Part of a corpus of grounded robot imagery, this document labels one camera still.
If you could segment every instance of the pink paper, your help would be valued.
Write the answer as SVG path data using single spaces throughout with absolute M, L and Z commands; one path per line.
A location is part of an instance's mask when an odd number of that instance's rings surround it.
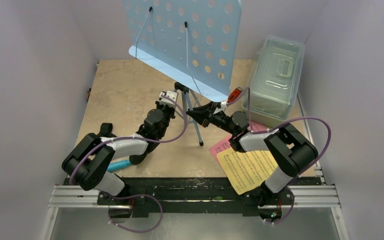
M 252 130 L 254 132 L 259 132 L 259 131 L 264 131 L 266 130 L 267 128 L 259 123 L 256 123 L 256 122 L 251 122 L 252 124 Z M 221 141 L 217 142 L 216 144 L 214 144 L 214 146 L 210 147 L 208 150 L 209 152 L 211 153 L 212 157 L 217 160 L 217 162 L 219 161 L 217 159 L 217 154 L 220 153 L 220 152 L 223 152 L 224 150 L 226 149 L 229 149 L 231 148 L 231 144 L 229 143 L 229 139 L 232 137 L 232 135 L 230 136 L 227 136 L 225 137 L 224 139 L 222 139 Z

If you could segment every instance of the yellow sheet music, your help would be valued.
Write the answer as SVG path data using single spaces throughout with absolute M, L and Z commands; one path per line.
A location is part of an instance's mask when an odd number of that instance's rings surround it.
M 217 159 L 239 195 L 259 187 L 278 166 L 270 151 L 240 153 L 229 148 L 219 152 Z

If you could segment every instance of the gray wall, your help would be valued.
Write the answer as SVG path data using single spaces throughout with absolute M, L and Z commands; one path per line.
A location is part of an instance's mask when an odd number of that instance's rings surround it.
M 384 0 L 329 0 L 305 51 L 305 110 L 333 132 L 323 172 L 351 238 L 384 240 Z M 311 130 L 321 147 L 326 130 Z
M 69 0 L 97 59 L 126 59 L 132 45 L 121 0 Z M 272 34 L 305 42 L 328 0 L 243 0 L 237 59 L 252 59 Z
M 0 239 L 38 239 L 93 71 L 65 1 L 0 0 Z

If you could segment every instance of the plastic container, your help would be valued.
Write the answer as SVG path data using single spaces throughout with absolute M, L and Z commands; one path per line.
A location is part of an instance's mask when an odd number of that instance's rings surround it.
M 248 78 L 251 119 L 274 127 L 288 119 L 294 107 L 303 68 L 305 45 L 268 36 L 255 55 Z M 247 108 L 245 97 L 242 107 Z

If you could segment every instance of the wooden tabletop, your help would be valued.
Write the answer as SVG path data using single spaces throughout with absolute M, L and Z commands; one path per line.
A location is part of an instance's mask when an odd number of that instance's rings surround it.
M 235 60 L 230 89 L 245 87 L 252 60 Z M 156 107 L 155 101 L 161 91 L 173 90 L 175 81 L 145 63 L 136 60 L 101 60 L 96 71 L 89 102 L 77 136 L 79 142 L 88 133 L 98 133 L 102 123 L 113 123 L 113 133 L 129 136 L 144 122 L 149 110 Z M 208 99 L 198 96 L 202 105 Z M 177 103 L 182 105 L 179 94 Z M 225 111 L 231 115 L 241 110 L 242 101 L 232 104 Z M 290 118 L 301 116 L 295 104 Z M 294 126 L 304 133 L 302 122 Z M 176 117 L 170 121 L 165 140 L 177 136 L 183 128 L 183 120 Z M 219 163 L 208 148 L 229 134 L 210 125 L 199 127 L 204 146 L 199 146 L 193 124 L 178 140 L 160 144 L 139 165 L 130 166 L 117 172 L 124 177 L 225 177 Z M 303 176 L 315 176 L 311 168 Z

